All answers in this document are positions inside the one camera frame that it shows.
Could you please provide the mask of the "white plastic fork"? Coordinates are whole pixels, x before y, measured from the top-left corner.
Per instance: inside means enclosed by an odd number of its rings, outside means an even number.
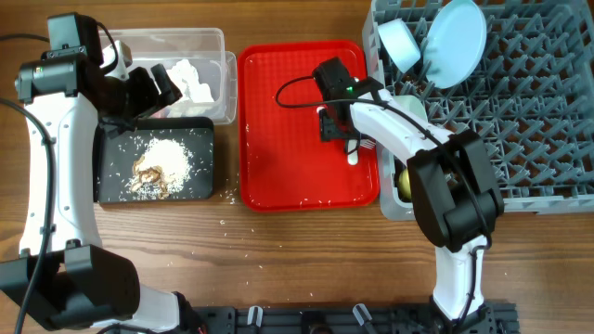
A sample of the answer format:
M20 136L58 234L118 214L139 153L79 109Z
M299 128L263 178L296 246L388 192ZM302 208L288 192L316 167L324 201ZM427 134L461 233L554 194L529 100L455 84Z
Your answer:
M375 148L375 141L368 135L347 133L341 130L334 123L333 119L328 116L327 110L324 107L318 107L316 112L319 119L319 133L322 142L329 142L332 140L354 140L357 148Z

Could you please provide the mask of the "white plastic spoon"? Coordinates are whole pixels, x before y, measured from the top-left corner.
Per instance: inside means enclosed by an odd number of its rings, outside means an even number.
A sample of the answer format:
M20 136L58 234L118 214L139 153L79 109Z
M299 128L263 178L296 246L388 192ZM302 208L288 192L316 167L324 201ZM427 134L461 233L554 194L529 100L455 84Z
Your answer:
M347 162L355 166L358 164L358 150L360 142L358 139L348 139L345 143L345 153L347 156Z

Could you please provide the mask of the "white paper napkin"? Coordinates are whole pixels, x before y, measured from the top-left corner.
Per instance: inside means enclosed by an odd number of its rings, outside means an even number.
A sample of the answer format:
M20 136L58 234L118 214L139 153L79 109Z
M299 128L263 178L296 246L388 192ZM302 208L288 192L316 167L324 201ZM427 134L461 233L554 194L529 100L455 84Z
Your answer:
M210 86L200 81L198 70L188 59L176 62L167 74L182 93L182 97L168 109L169 118L201 116L209 107L200 104L214 102Z

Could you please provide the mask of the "green bowl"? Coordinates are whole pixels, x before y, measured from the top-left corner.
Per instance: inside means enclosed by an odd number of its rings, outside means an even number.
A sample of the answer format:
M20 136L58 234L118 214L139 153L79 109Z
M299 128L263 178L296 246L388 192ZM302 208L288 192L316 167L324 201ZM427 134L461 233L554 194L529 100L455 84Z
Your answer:
M428 121L424 104L415 96L395 96L394 101L404 109L410 111L425 122Z

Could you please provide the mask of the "food scraps with rice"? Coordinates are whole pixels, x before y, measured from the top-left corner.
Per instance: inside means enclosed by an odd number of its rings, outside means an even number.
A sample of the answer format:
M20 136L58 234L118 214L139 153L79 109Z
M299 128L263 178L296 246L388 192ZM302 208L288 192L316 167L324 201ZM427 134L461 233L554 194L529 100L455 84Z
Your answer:
M169 199L180 193L190 178L192 158L179 141L151 139L133 162L132 177L126 184L128 193L136 200Z

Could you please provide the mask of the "yellow plastic cup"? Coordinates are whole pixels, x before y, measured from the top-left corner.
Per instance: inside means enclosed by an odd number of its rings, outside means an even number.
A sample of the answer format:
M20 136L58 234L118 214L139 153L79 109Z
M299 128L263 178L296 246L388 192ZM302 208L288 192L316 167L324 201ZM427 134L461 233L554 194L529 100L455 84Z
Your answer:
M402 200L411 201L411 187L408 175L408 169L404 169L398 176L397 187Z

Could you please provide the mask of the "light blue small bowl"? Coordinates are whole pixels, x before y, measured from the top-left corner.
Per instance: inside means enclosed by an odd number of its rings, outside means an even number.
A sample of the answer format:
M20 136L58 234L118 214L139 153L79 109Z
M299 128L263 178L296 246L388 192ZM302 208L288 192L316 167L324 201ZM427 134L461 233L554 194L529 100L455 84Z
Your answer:
M401 72L409 71L420 60L419 46L403 20L385 22L378 31L387 54Z

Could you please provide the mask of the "light blue plate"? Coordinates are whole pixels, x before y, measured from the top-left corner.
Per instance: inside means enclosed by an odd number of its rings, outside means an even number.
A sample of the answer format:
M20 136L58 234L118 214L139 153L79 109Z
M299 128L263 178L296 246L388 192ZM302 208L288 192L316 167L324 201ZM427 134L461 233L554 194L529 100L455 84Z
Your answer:
M428 82L447 89L470 77L486 44L486 20L472 0L454 0L441 8L427 34L423 64Z

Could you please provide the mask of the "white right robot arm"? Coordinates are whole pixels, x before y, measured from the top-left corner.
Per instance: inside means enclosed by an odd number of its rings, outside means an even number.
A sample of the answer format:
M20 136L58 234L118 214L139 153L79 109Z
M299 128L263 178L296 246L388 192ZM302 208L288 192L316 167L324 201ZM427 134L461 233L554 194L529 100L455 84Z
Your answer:
M423 120L372 77L357 80L339 58L320 63L310 79L317 106L343 138L375 140L406 166L415 219L434 245L437 326L461 333L482 320L484 254L492 246L504 202L483 139Z

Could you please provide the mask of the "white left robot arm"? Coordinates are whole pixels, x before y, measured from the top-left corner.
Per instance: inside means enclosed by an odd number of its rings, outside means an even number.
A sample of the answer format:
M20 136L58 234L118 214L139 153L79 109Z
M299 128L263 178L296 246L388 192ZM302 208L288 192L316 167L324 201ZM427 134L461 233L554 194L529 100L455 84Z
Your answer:
M204 333L206 322L178 292L142 285L128 259L105 250L94 211L95 141L174 104L165 68L132 69L126 51L103 57L105 25L75 12L47 20L50 47L19 69L12 108L30 137L28 217L19 257L1 265L1 289L48 331Z

